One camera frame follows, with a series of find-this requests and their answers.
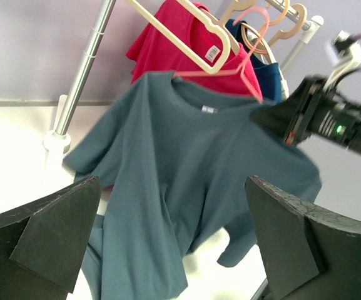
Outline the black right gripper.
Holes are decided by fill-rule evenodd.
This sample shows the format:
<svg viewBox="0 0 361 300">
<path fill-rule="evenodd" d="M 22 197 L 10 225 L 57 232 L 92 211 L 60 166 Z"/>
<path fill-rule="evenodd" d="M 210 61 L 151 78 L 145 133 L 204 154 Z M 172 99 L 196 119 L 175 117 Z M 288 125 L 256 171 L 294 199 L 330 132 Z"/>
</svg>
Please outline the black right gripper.
<svg viewBox="0 0 361 300">
<path fill-rule="evenodd" d="M 344 148 L 361 149 L 361 104 L 337 99 L 324 85 L 323 77 L 305 77 L 286 100 L 260 108 L 250 119 L 288 145 L 315 134 Z"/>
</svg>

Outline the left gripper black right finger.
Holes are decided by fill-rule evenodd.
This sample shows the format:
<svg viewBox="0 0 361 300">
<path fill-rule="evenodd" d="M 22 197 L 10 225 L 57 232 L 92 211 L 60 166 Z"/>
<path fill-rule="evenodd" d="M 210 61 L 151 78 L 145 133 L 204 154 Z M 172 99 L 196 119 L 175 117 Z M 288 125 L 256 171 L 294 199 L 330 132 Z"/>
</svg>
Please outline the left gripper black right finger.
<svg viewBox="0 0 361 300">
<path fill-rule="evenodd" d="M 254 299 L 361 299 L 361 221 L 245 183 L 266 279 Z"/>
</svg>

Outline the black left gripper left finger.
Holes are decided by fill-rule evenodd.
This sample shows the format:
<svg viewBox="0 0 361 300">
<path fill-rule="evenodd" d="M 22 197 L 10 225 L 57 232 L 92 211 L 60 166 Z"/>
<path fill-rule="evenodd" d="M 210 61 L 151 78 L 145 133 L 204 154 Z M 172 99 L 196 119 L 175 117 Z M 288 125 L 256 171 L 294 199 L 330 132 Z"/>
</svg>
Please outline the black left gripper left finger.
<svg viewBox="0 0 361 300">
<path fill-rule="evenodd" d="M 100 197 L 89 176 L 0 214 L 0 299 L 73 293 Z"/>
</svg>

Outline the teal blue t-shirt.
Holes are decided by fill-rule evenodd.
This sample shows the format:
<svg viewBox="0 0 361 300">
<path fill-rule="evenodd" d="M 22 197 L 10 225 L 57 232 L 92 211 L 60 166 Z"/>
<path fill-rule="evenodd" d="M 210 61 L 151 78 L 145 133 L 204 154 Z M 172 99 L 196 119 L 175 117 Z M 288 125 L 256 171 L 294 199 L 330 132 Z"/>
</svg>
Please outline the teal blue t-shirt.
<svg viewBox="0 0 361 300">
<path fill-rule="evenodd" d="M 112 189 L 82 264 L 94 299 L 179 296 L 183 258 L 222 228 L 230 241 L 218 263 L 236 266 L 257 241 L 249 176 L 314 202 L 316 165 L 250 120 L 271 105 L 148 72 L 103 114 L 64 159 L 76 180 Z"/>
</svg>

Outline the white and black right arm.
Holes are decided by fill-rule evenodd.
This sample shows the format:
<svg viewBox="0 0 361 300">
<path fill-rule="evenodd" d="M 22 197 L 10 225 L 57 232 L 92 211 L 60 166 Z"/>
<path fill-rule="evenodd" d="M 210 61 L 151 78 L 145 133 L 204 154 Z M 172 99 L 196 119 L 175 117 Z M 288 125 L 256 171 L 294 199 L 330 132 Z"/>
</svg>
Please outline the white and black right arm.
<svg viewBox="0 0 361 300">
<path fill-rule="evenodd" d="M 337 90 L 325 90 L 325 78 L 307 76 L 285 101 L 261 108 L 250 119 L 297 145 L 312 135 L 361 155 L 361 104 L 335 100 Z"/>
</svg>

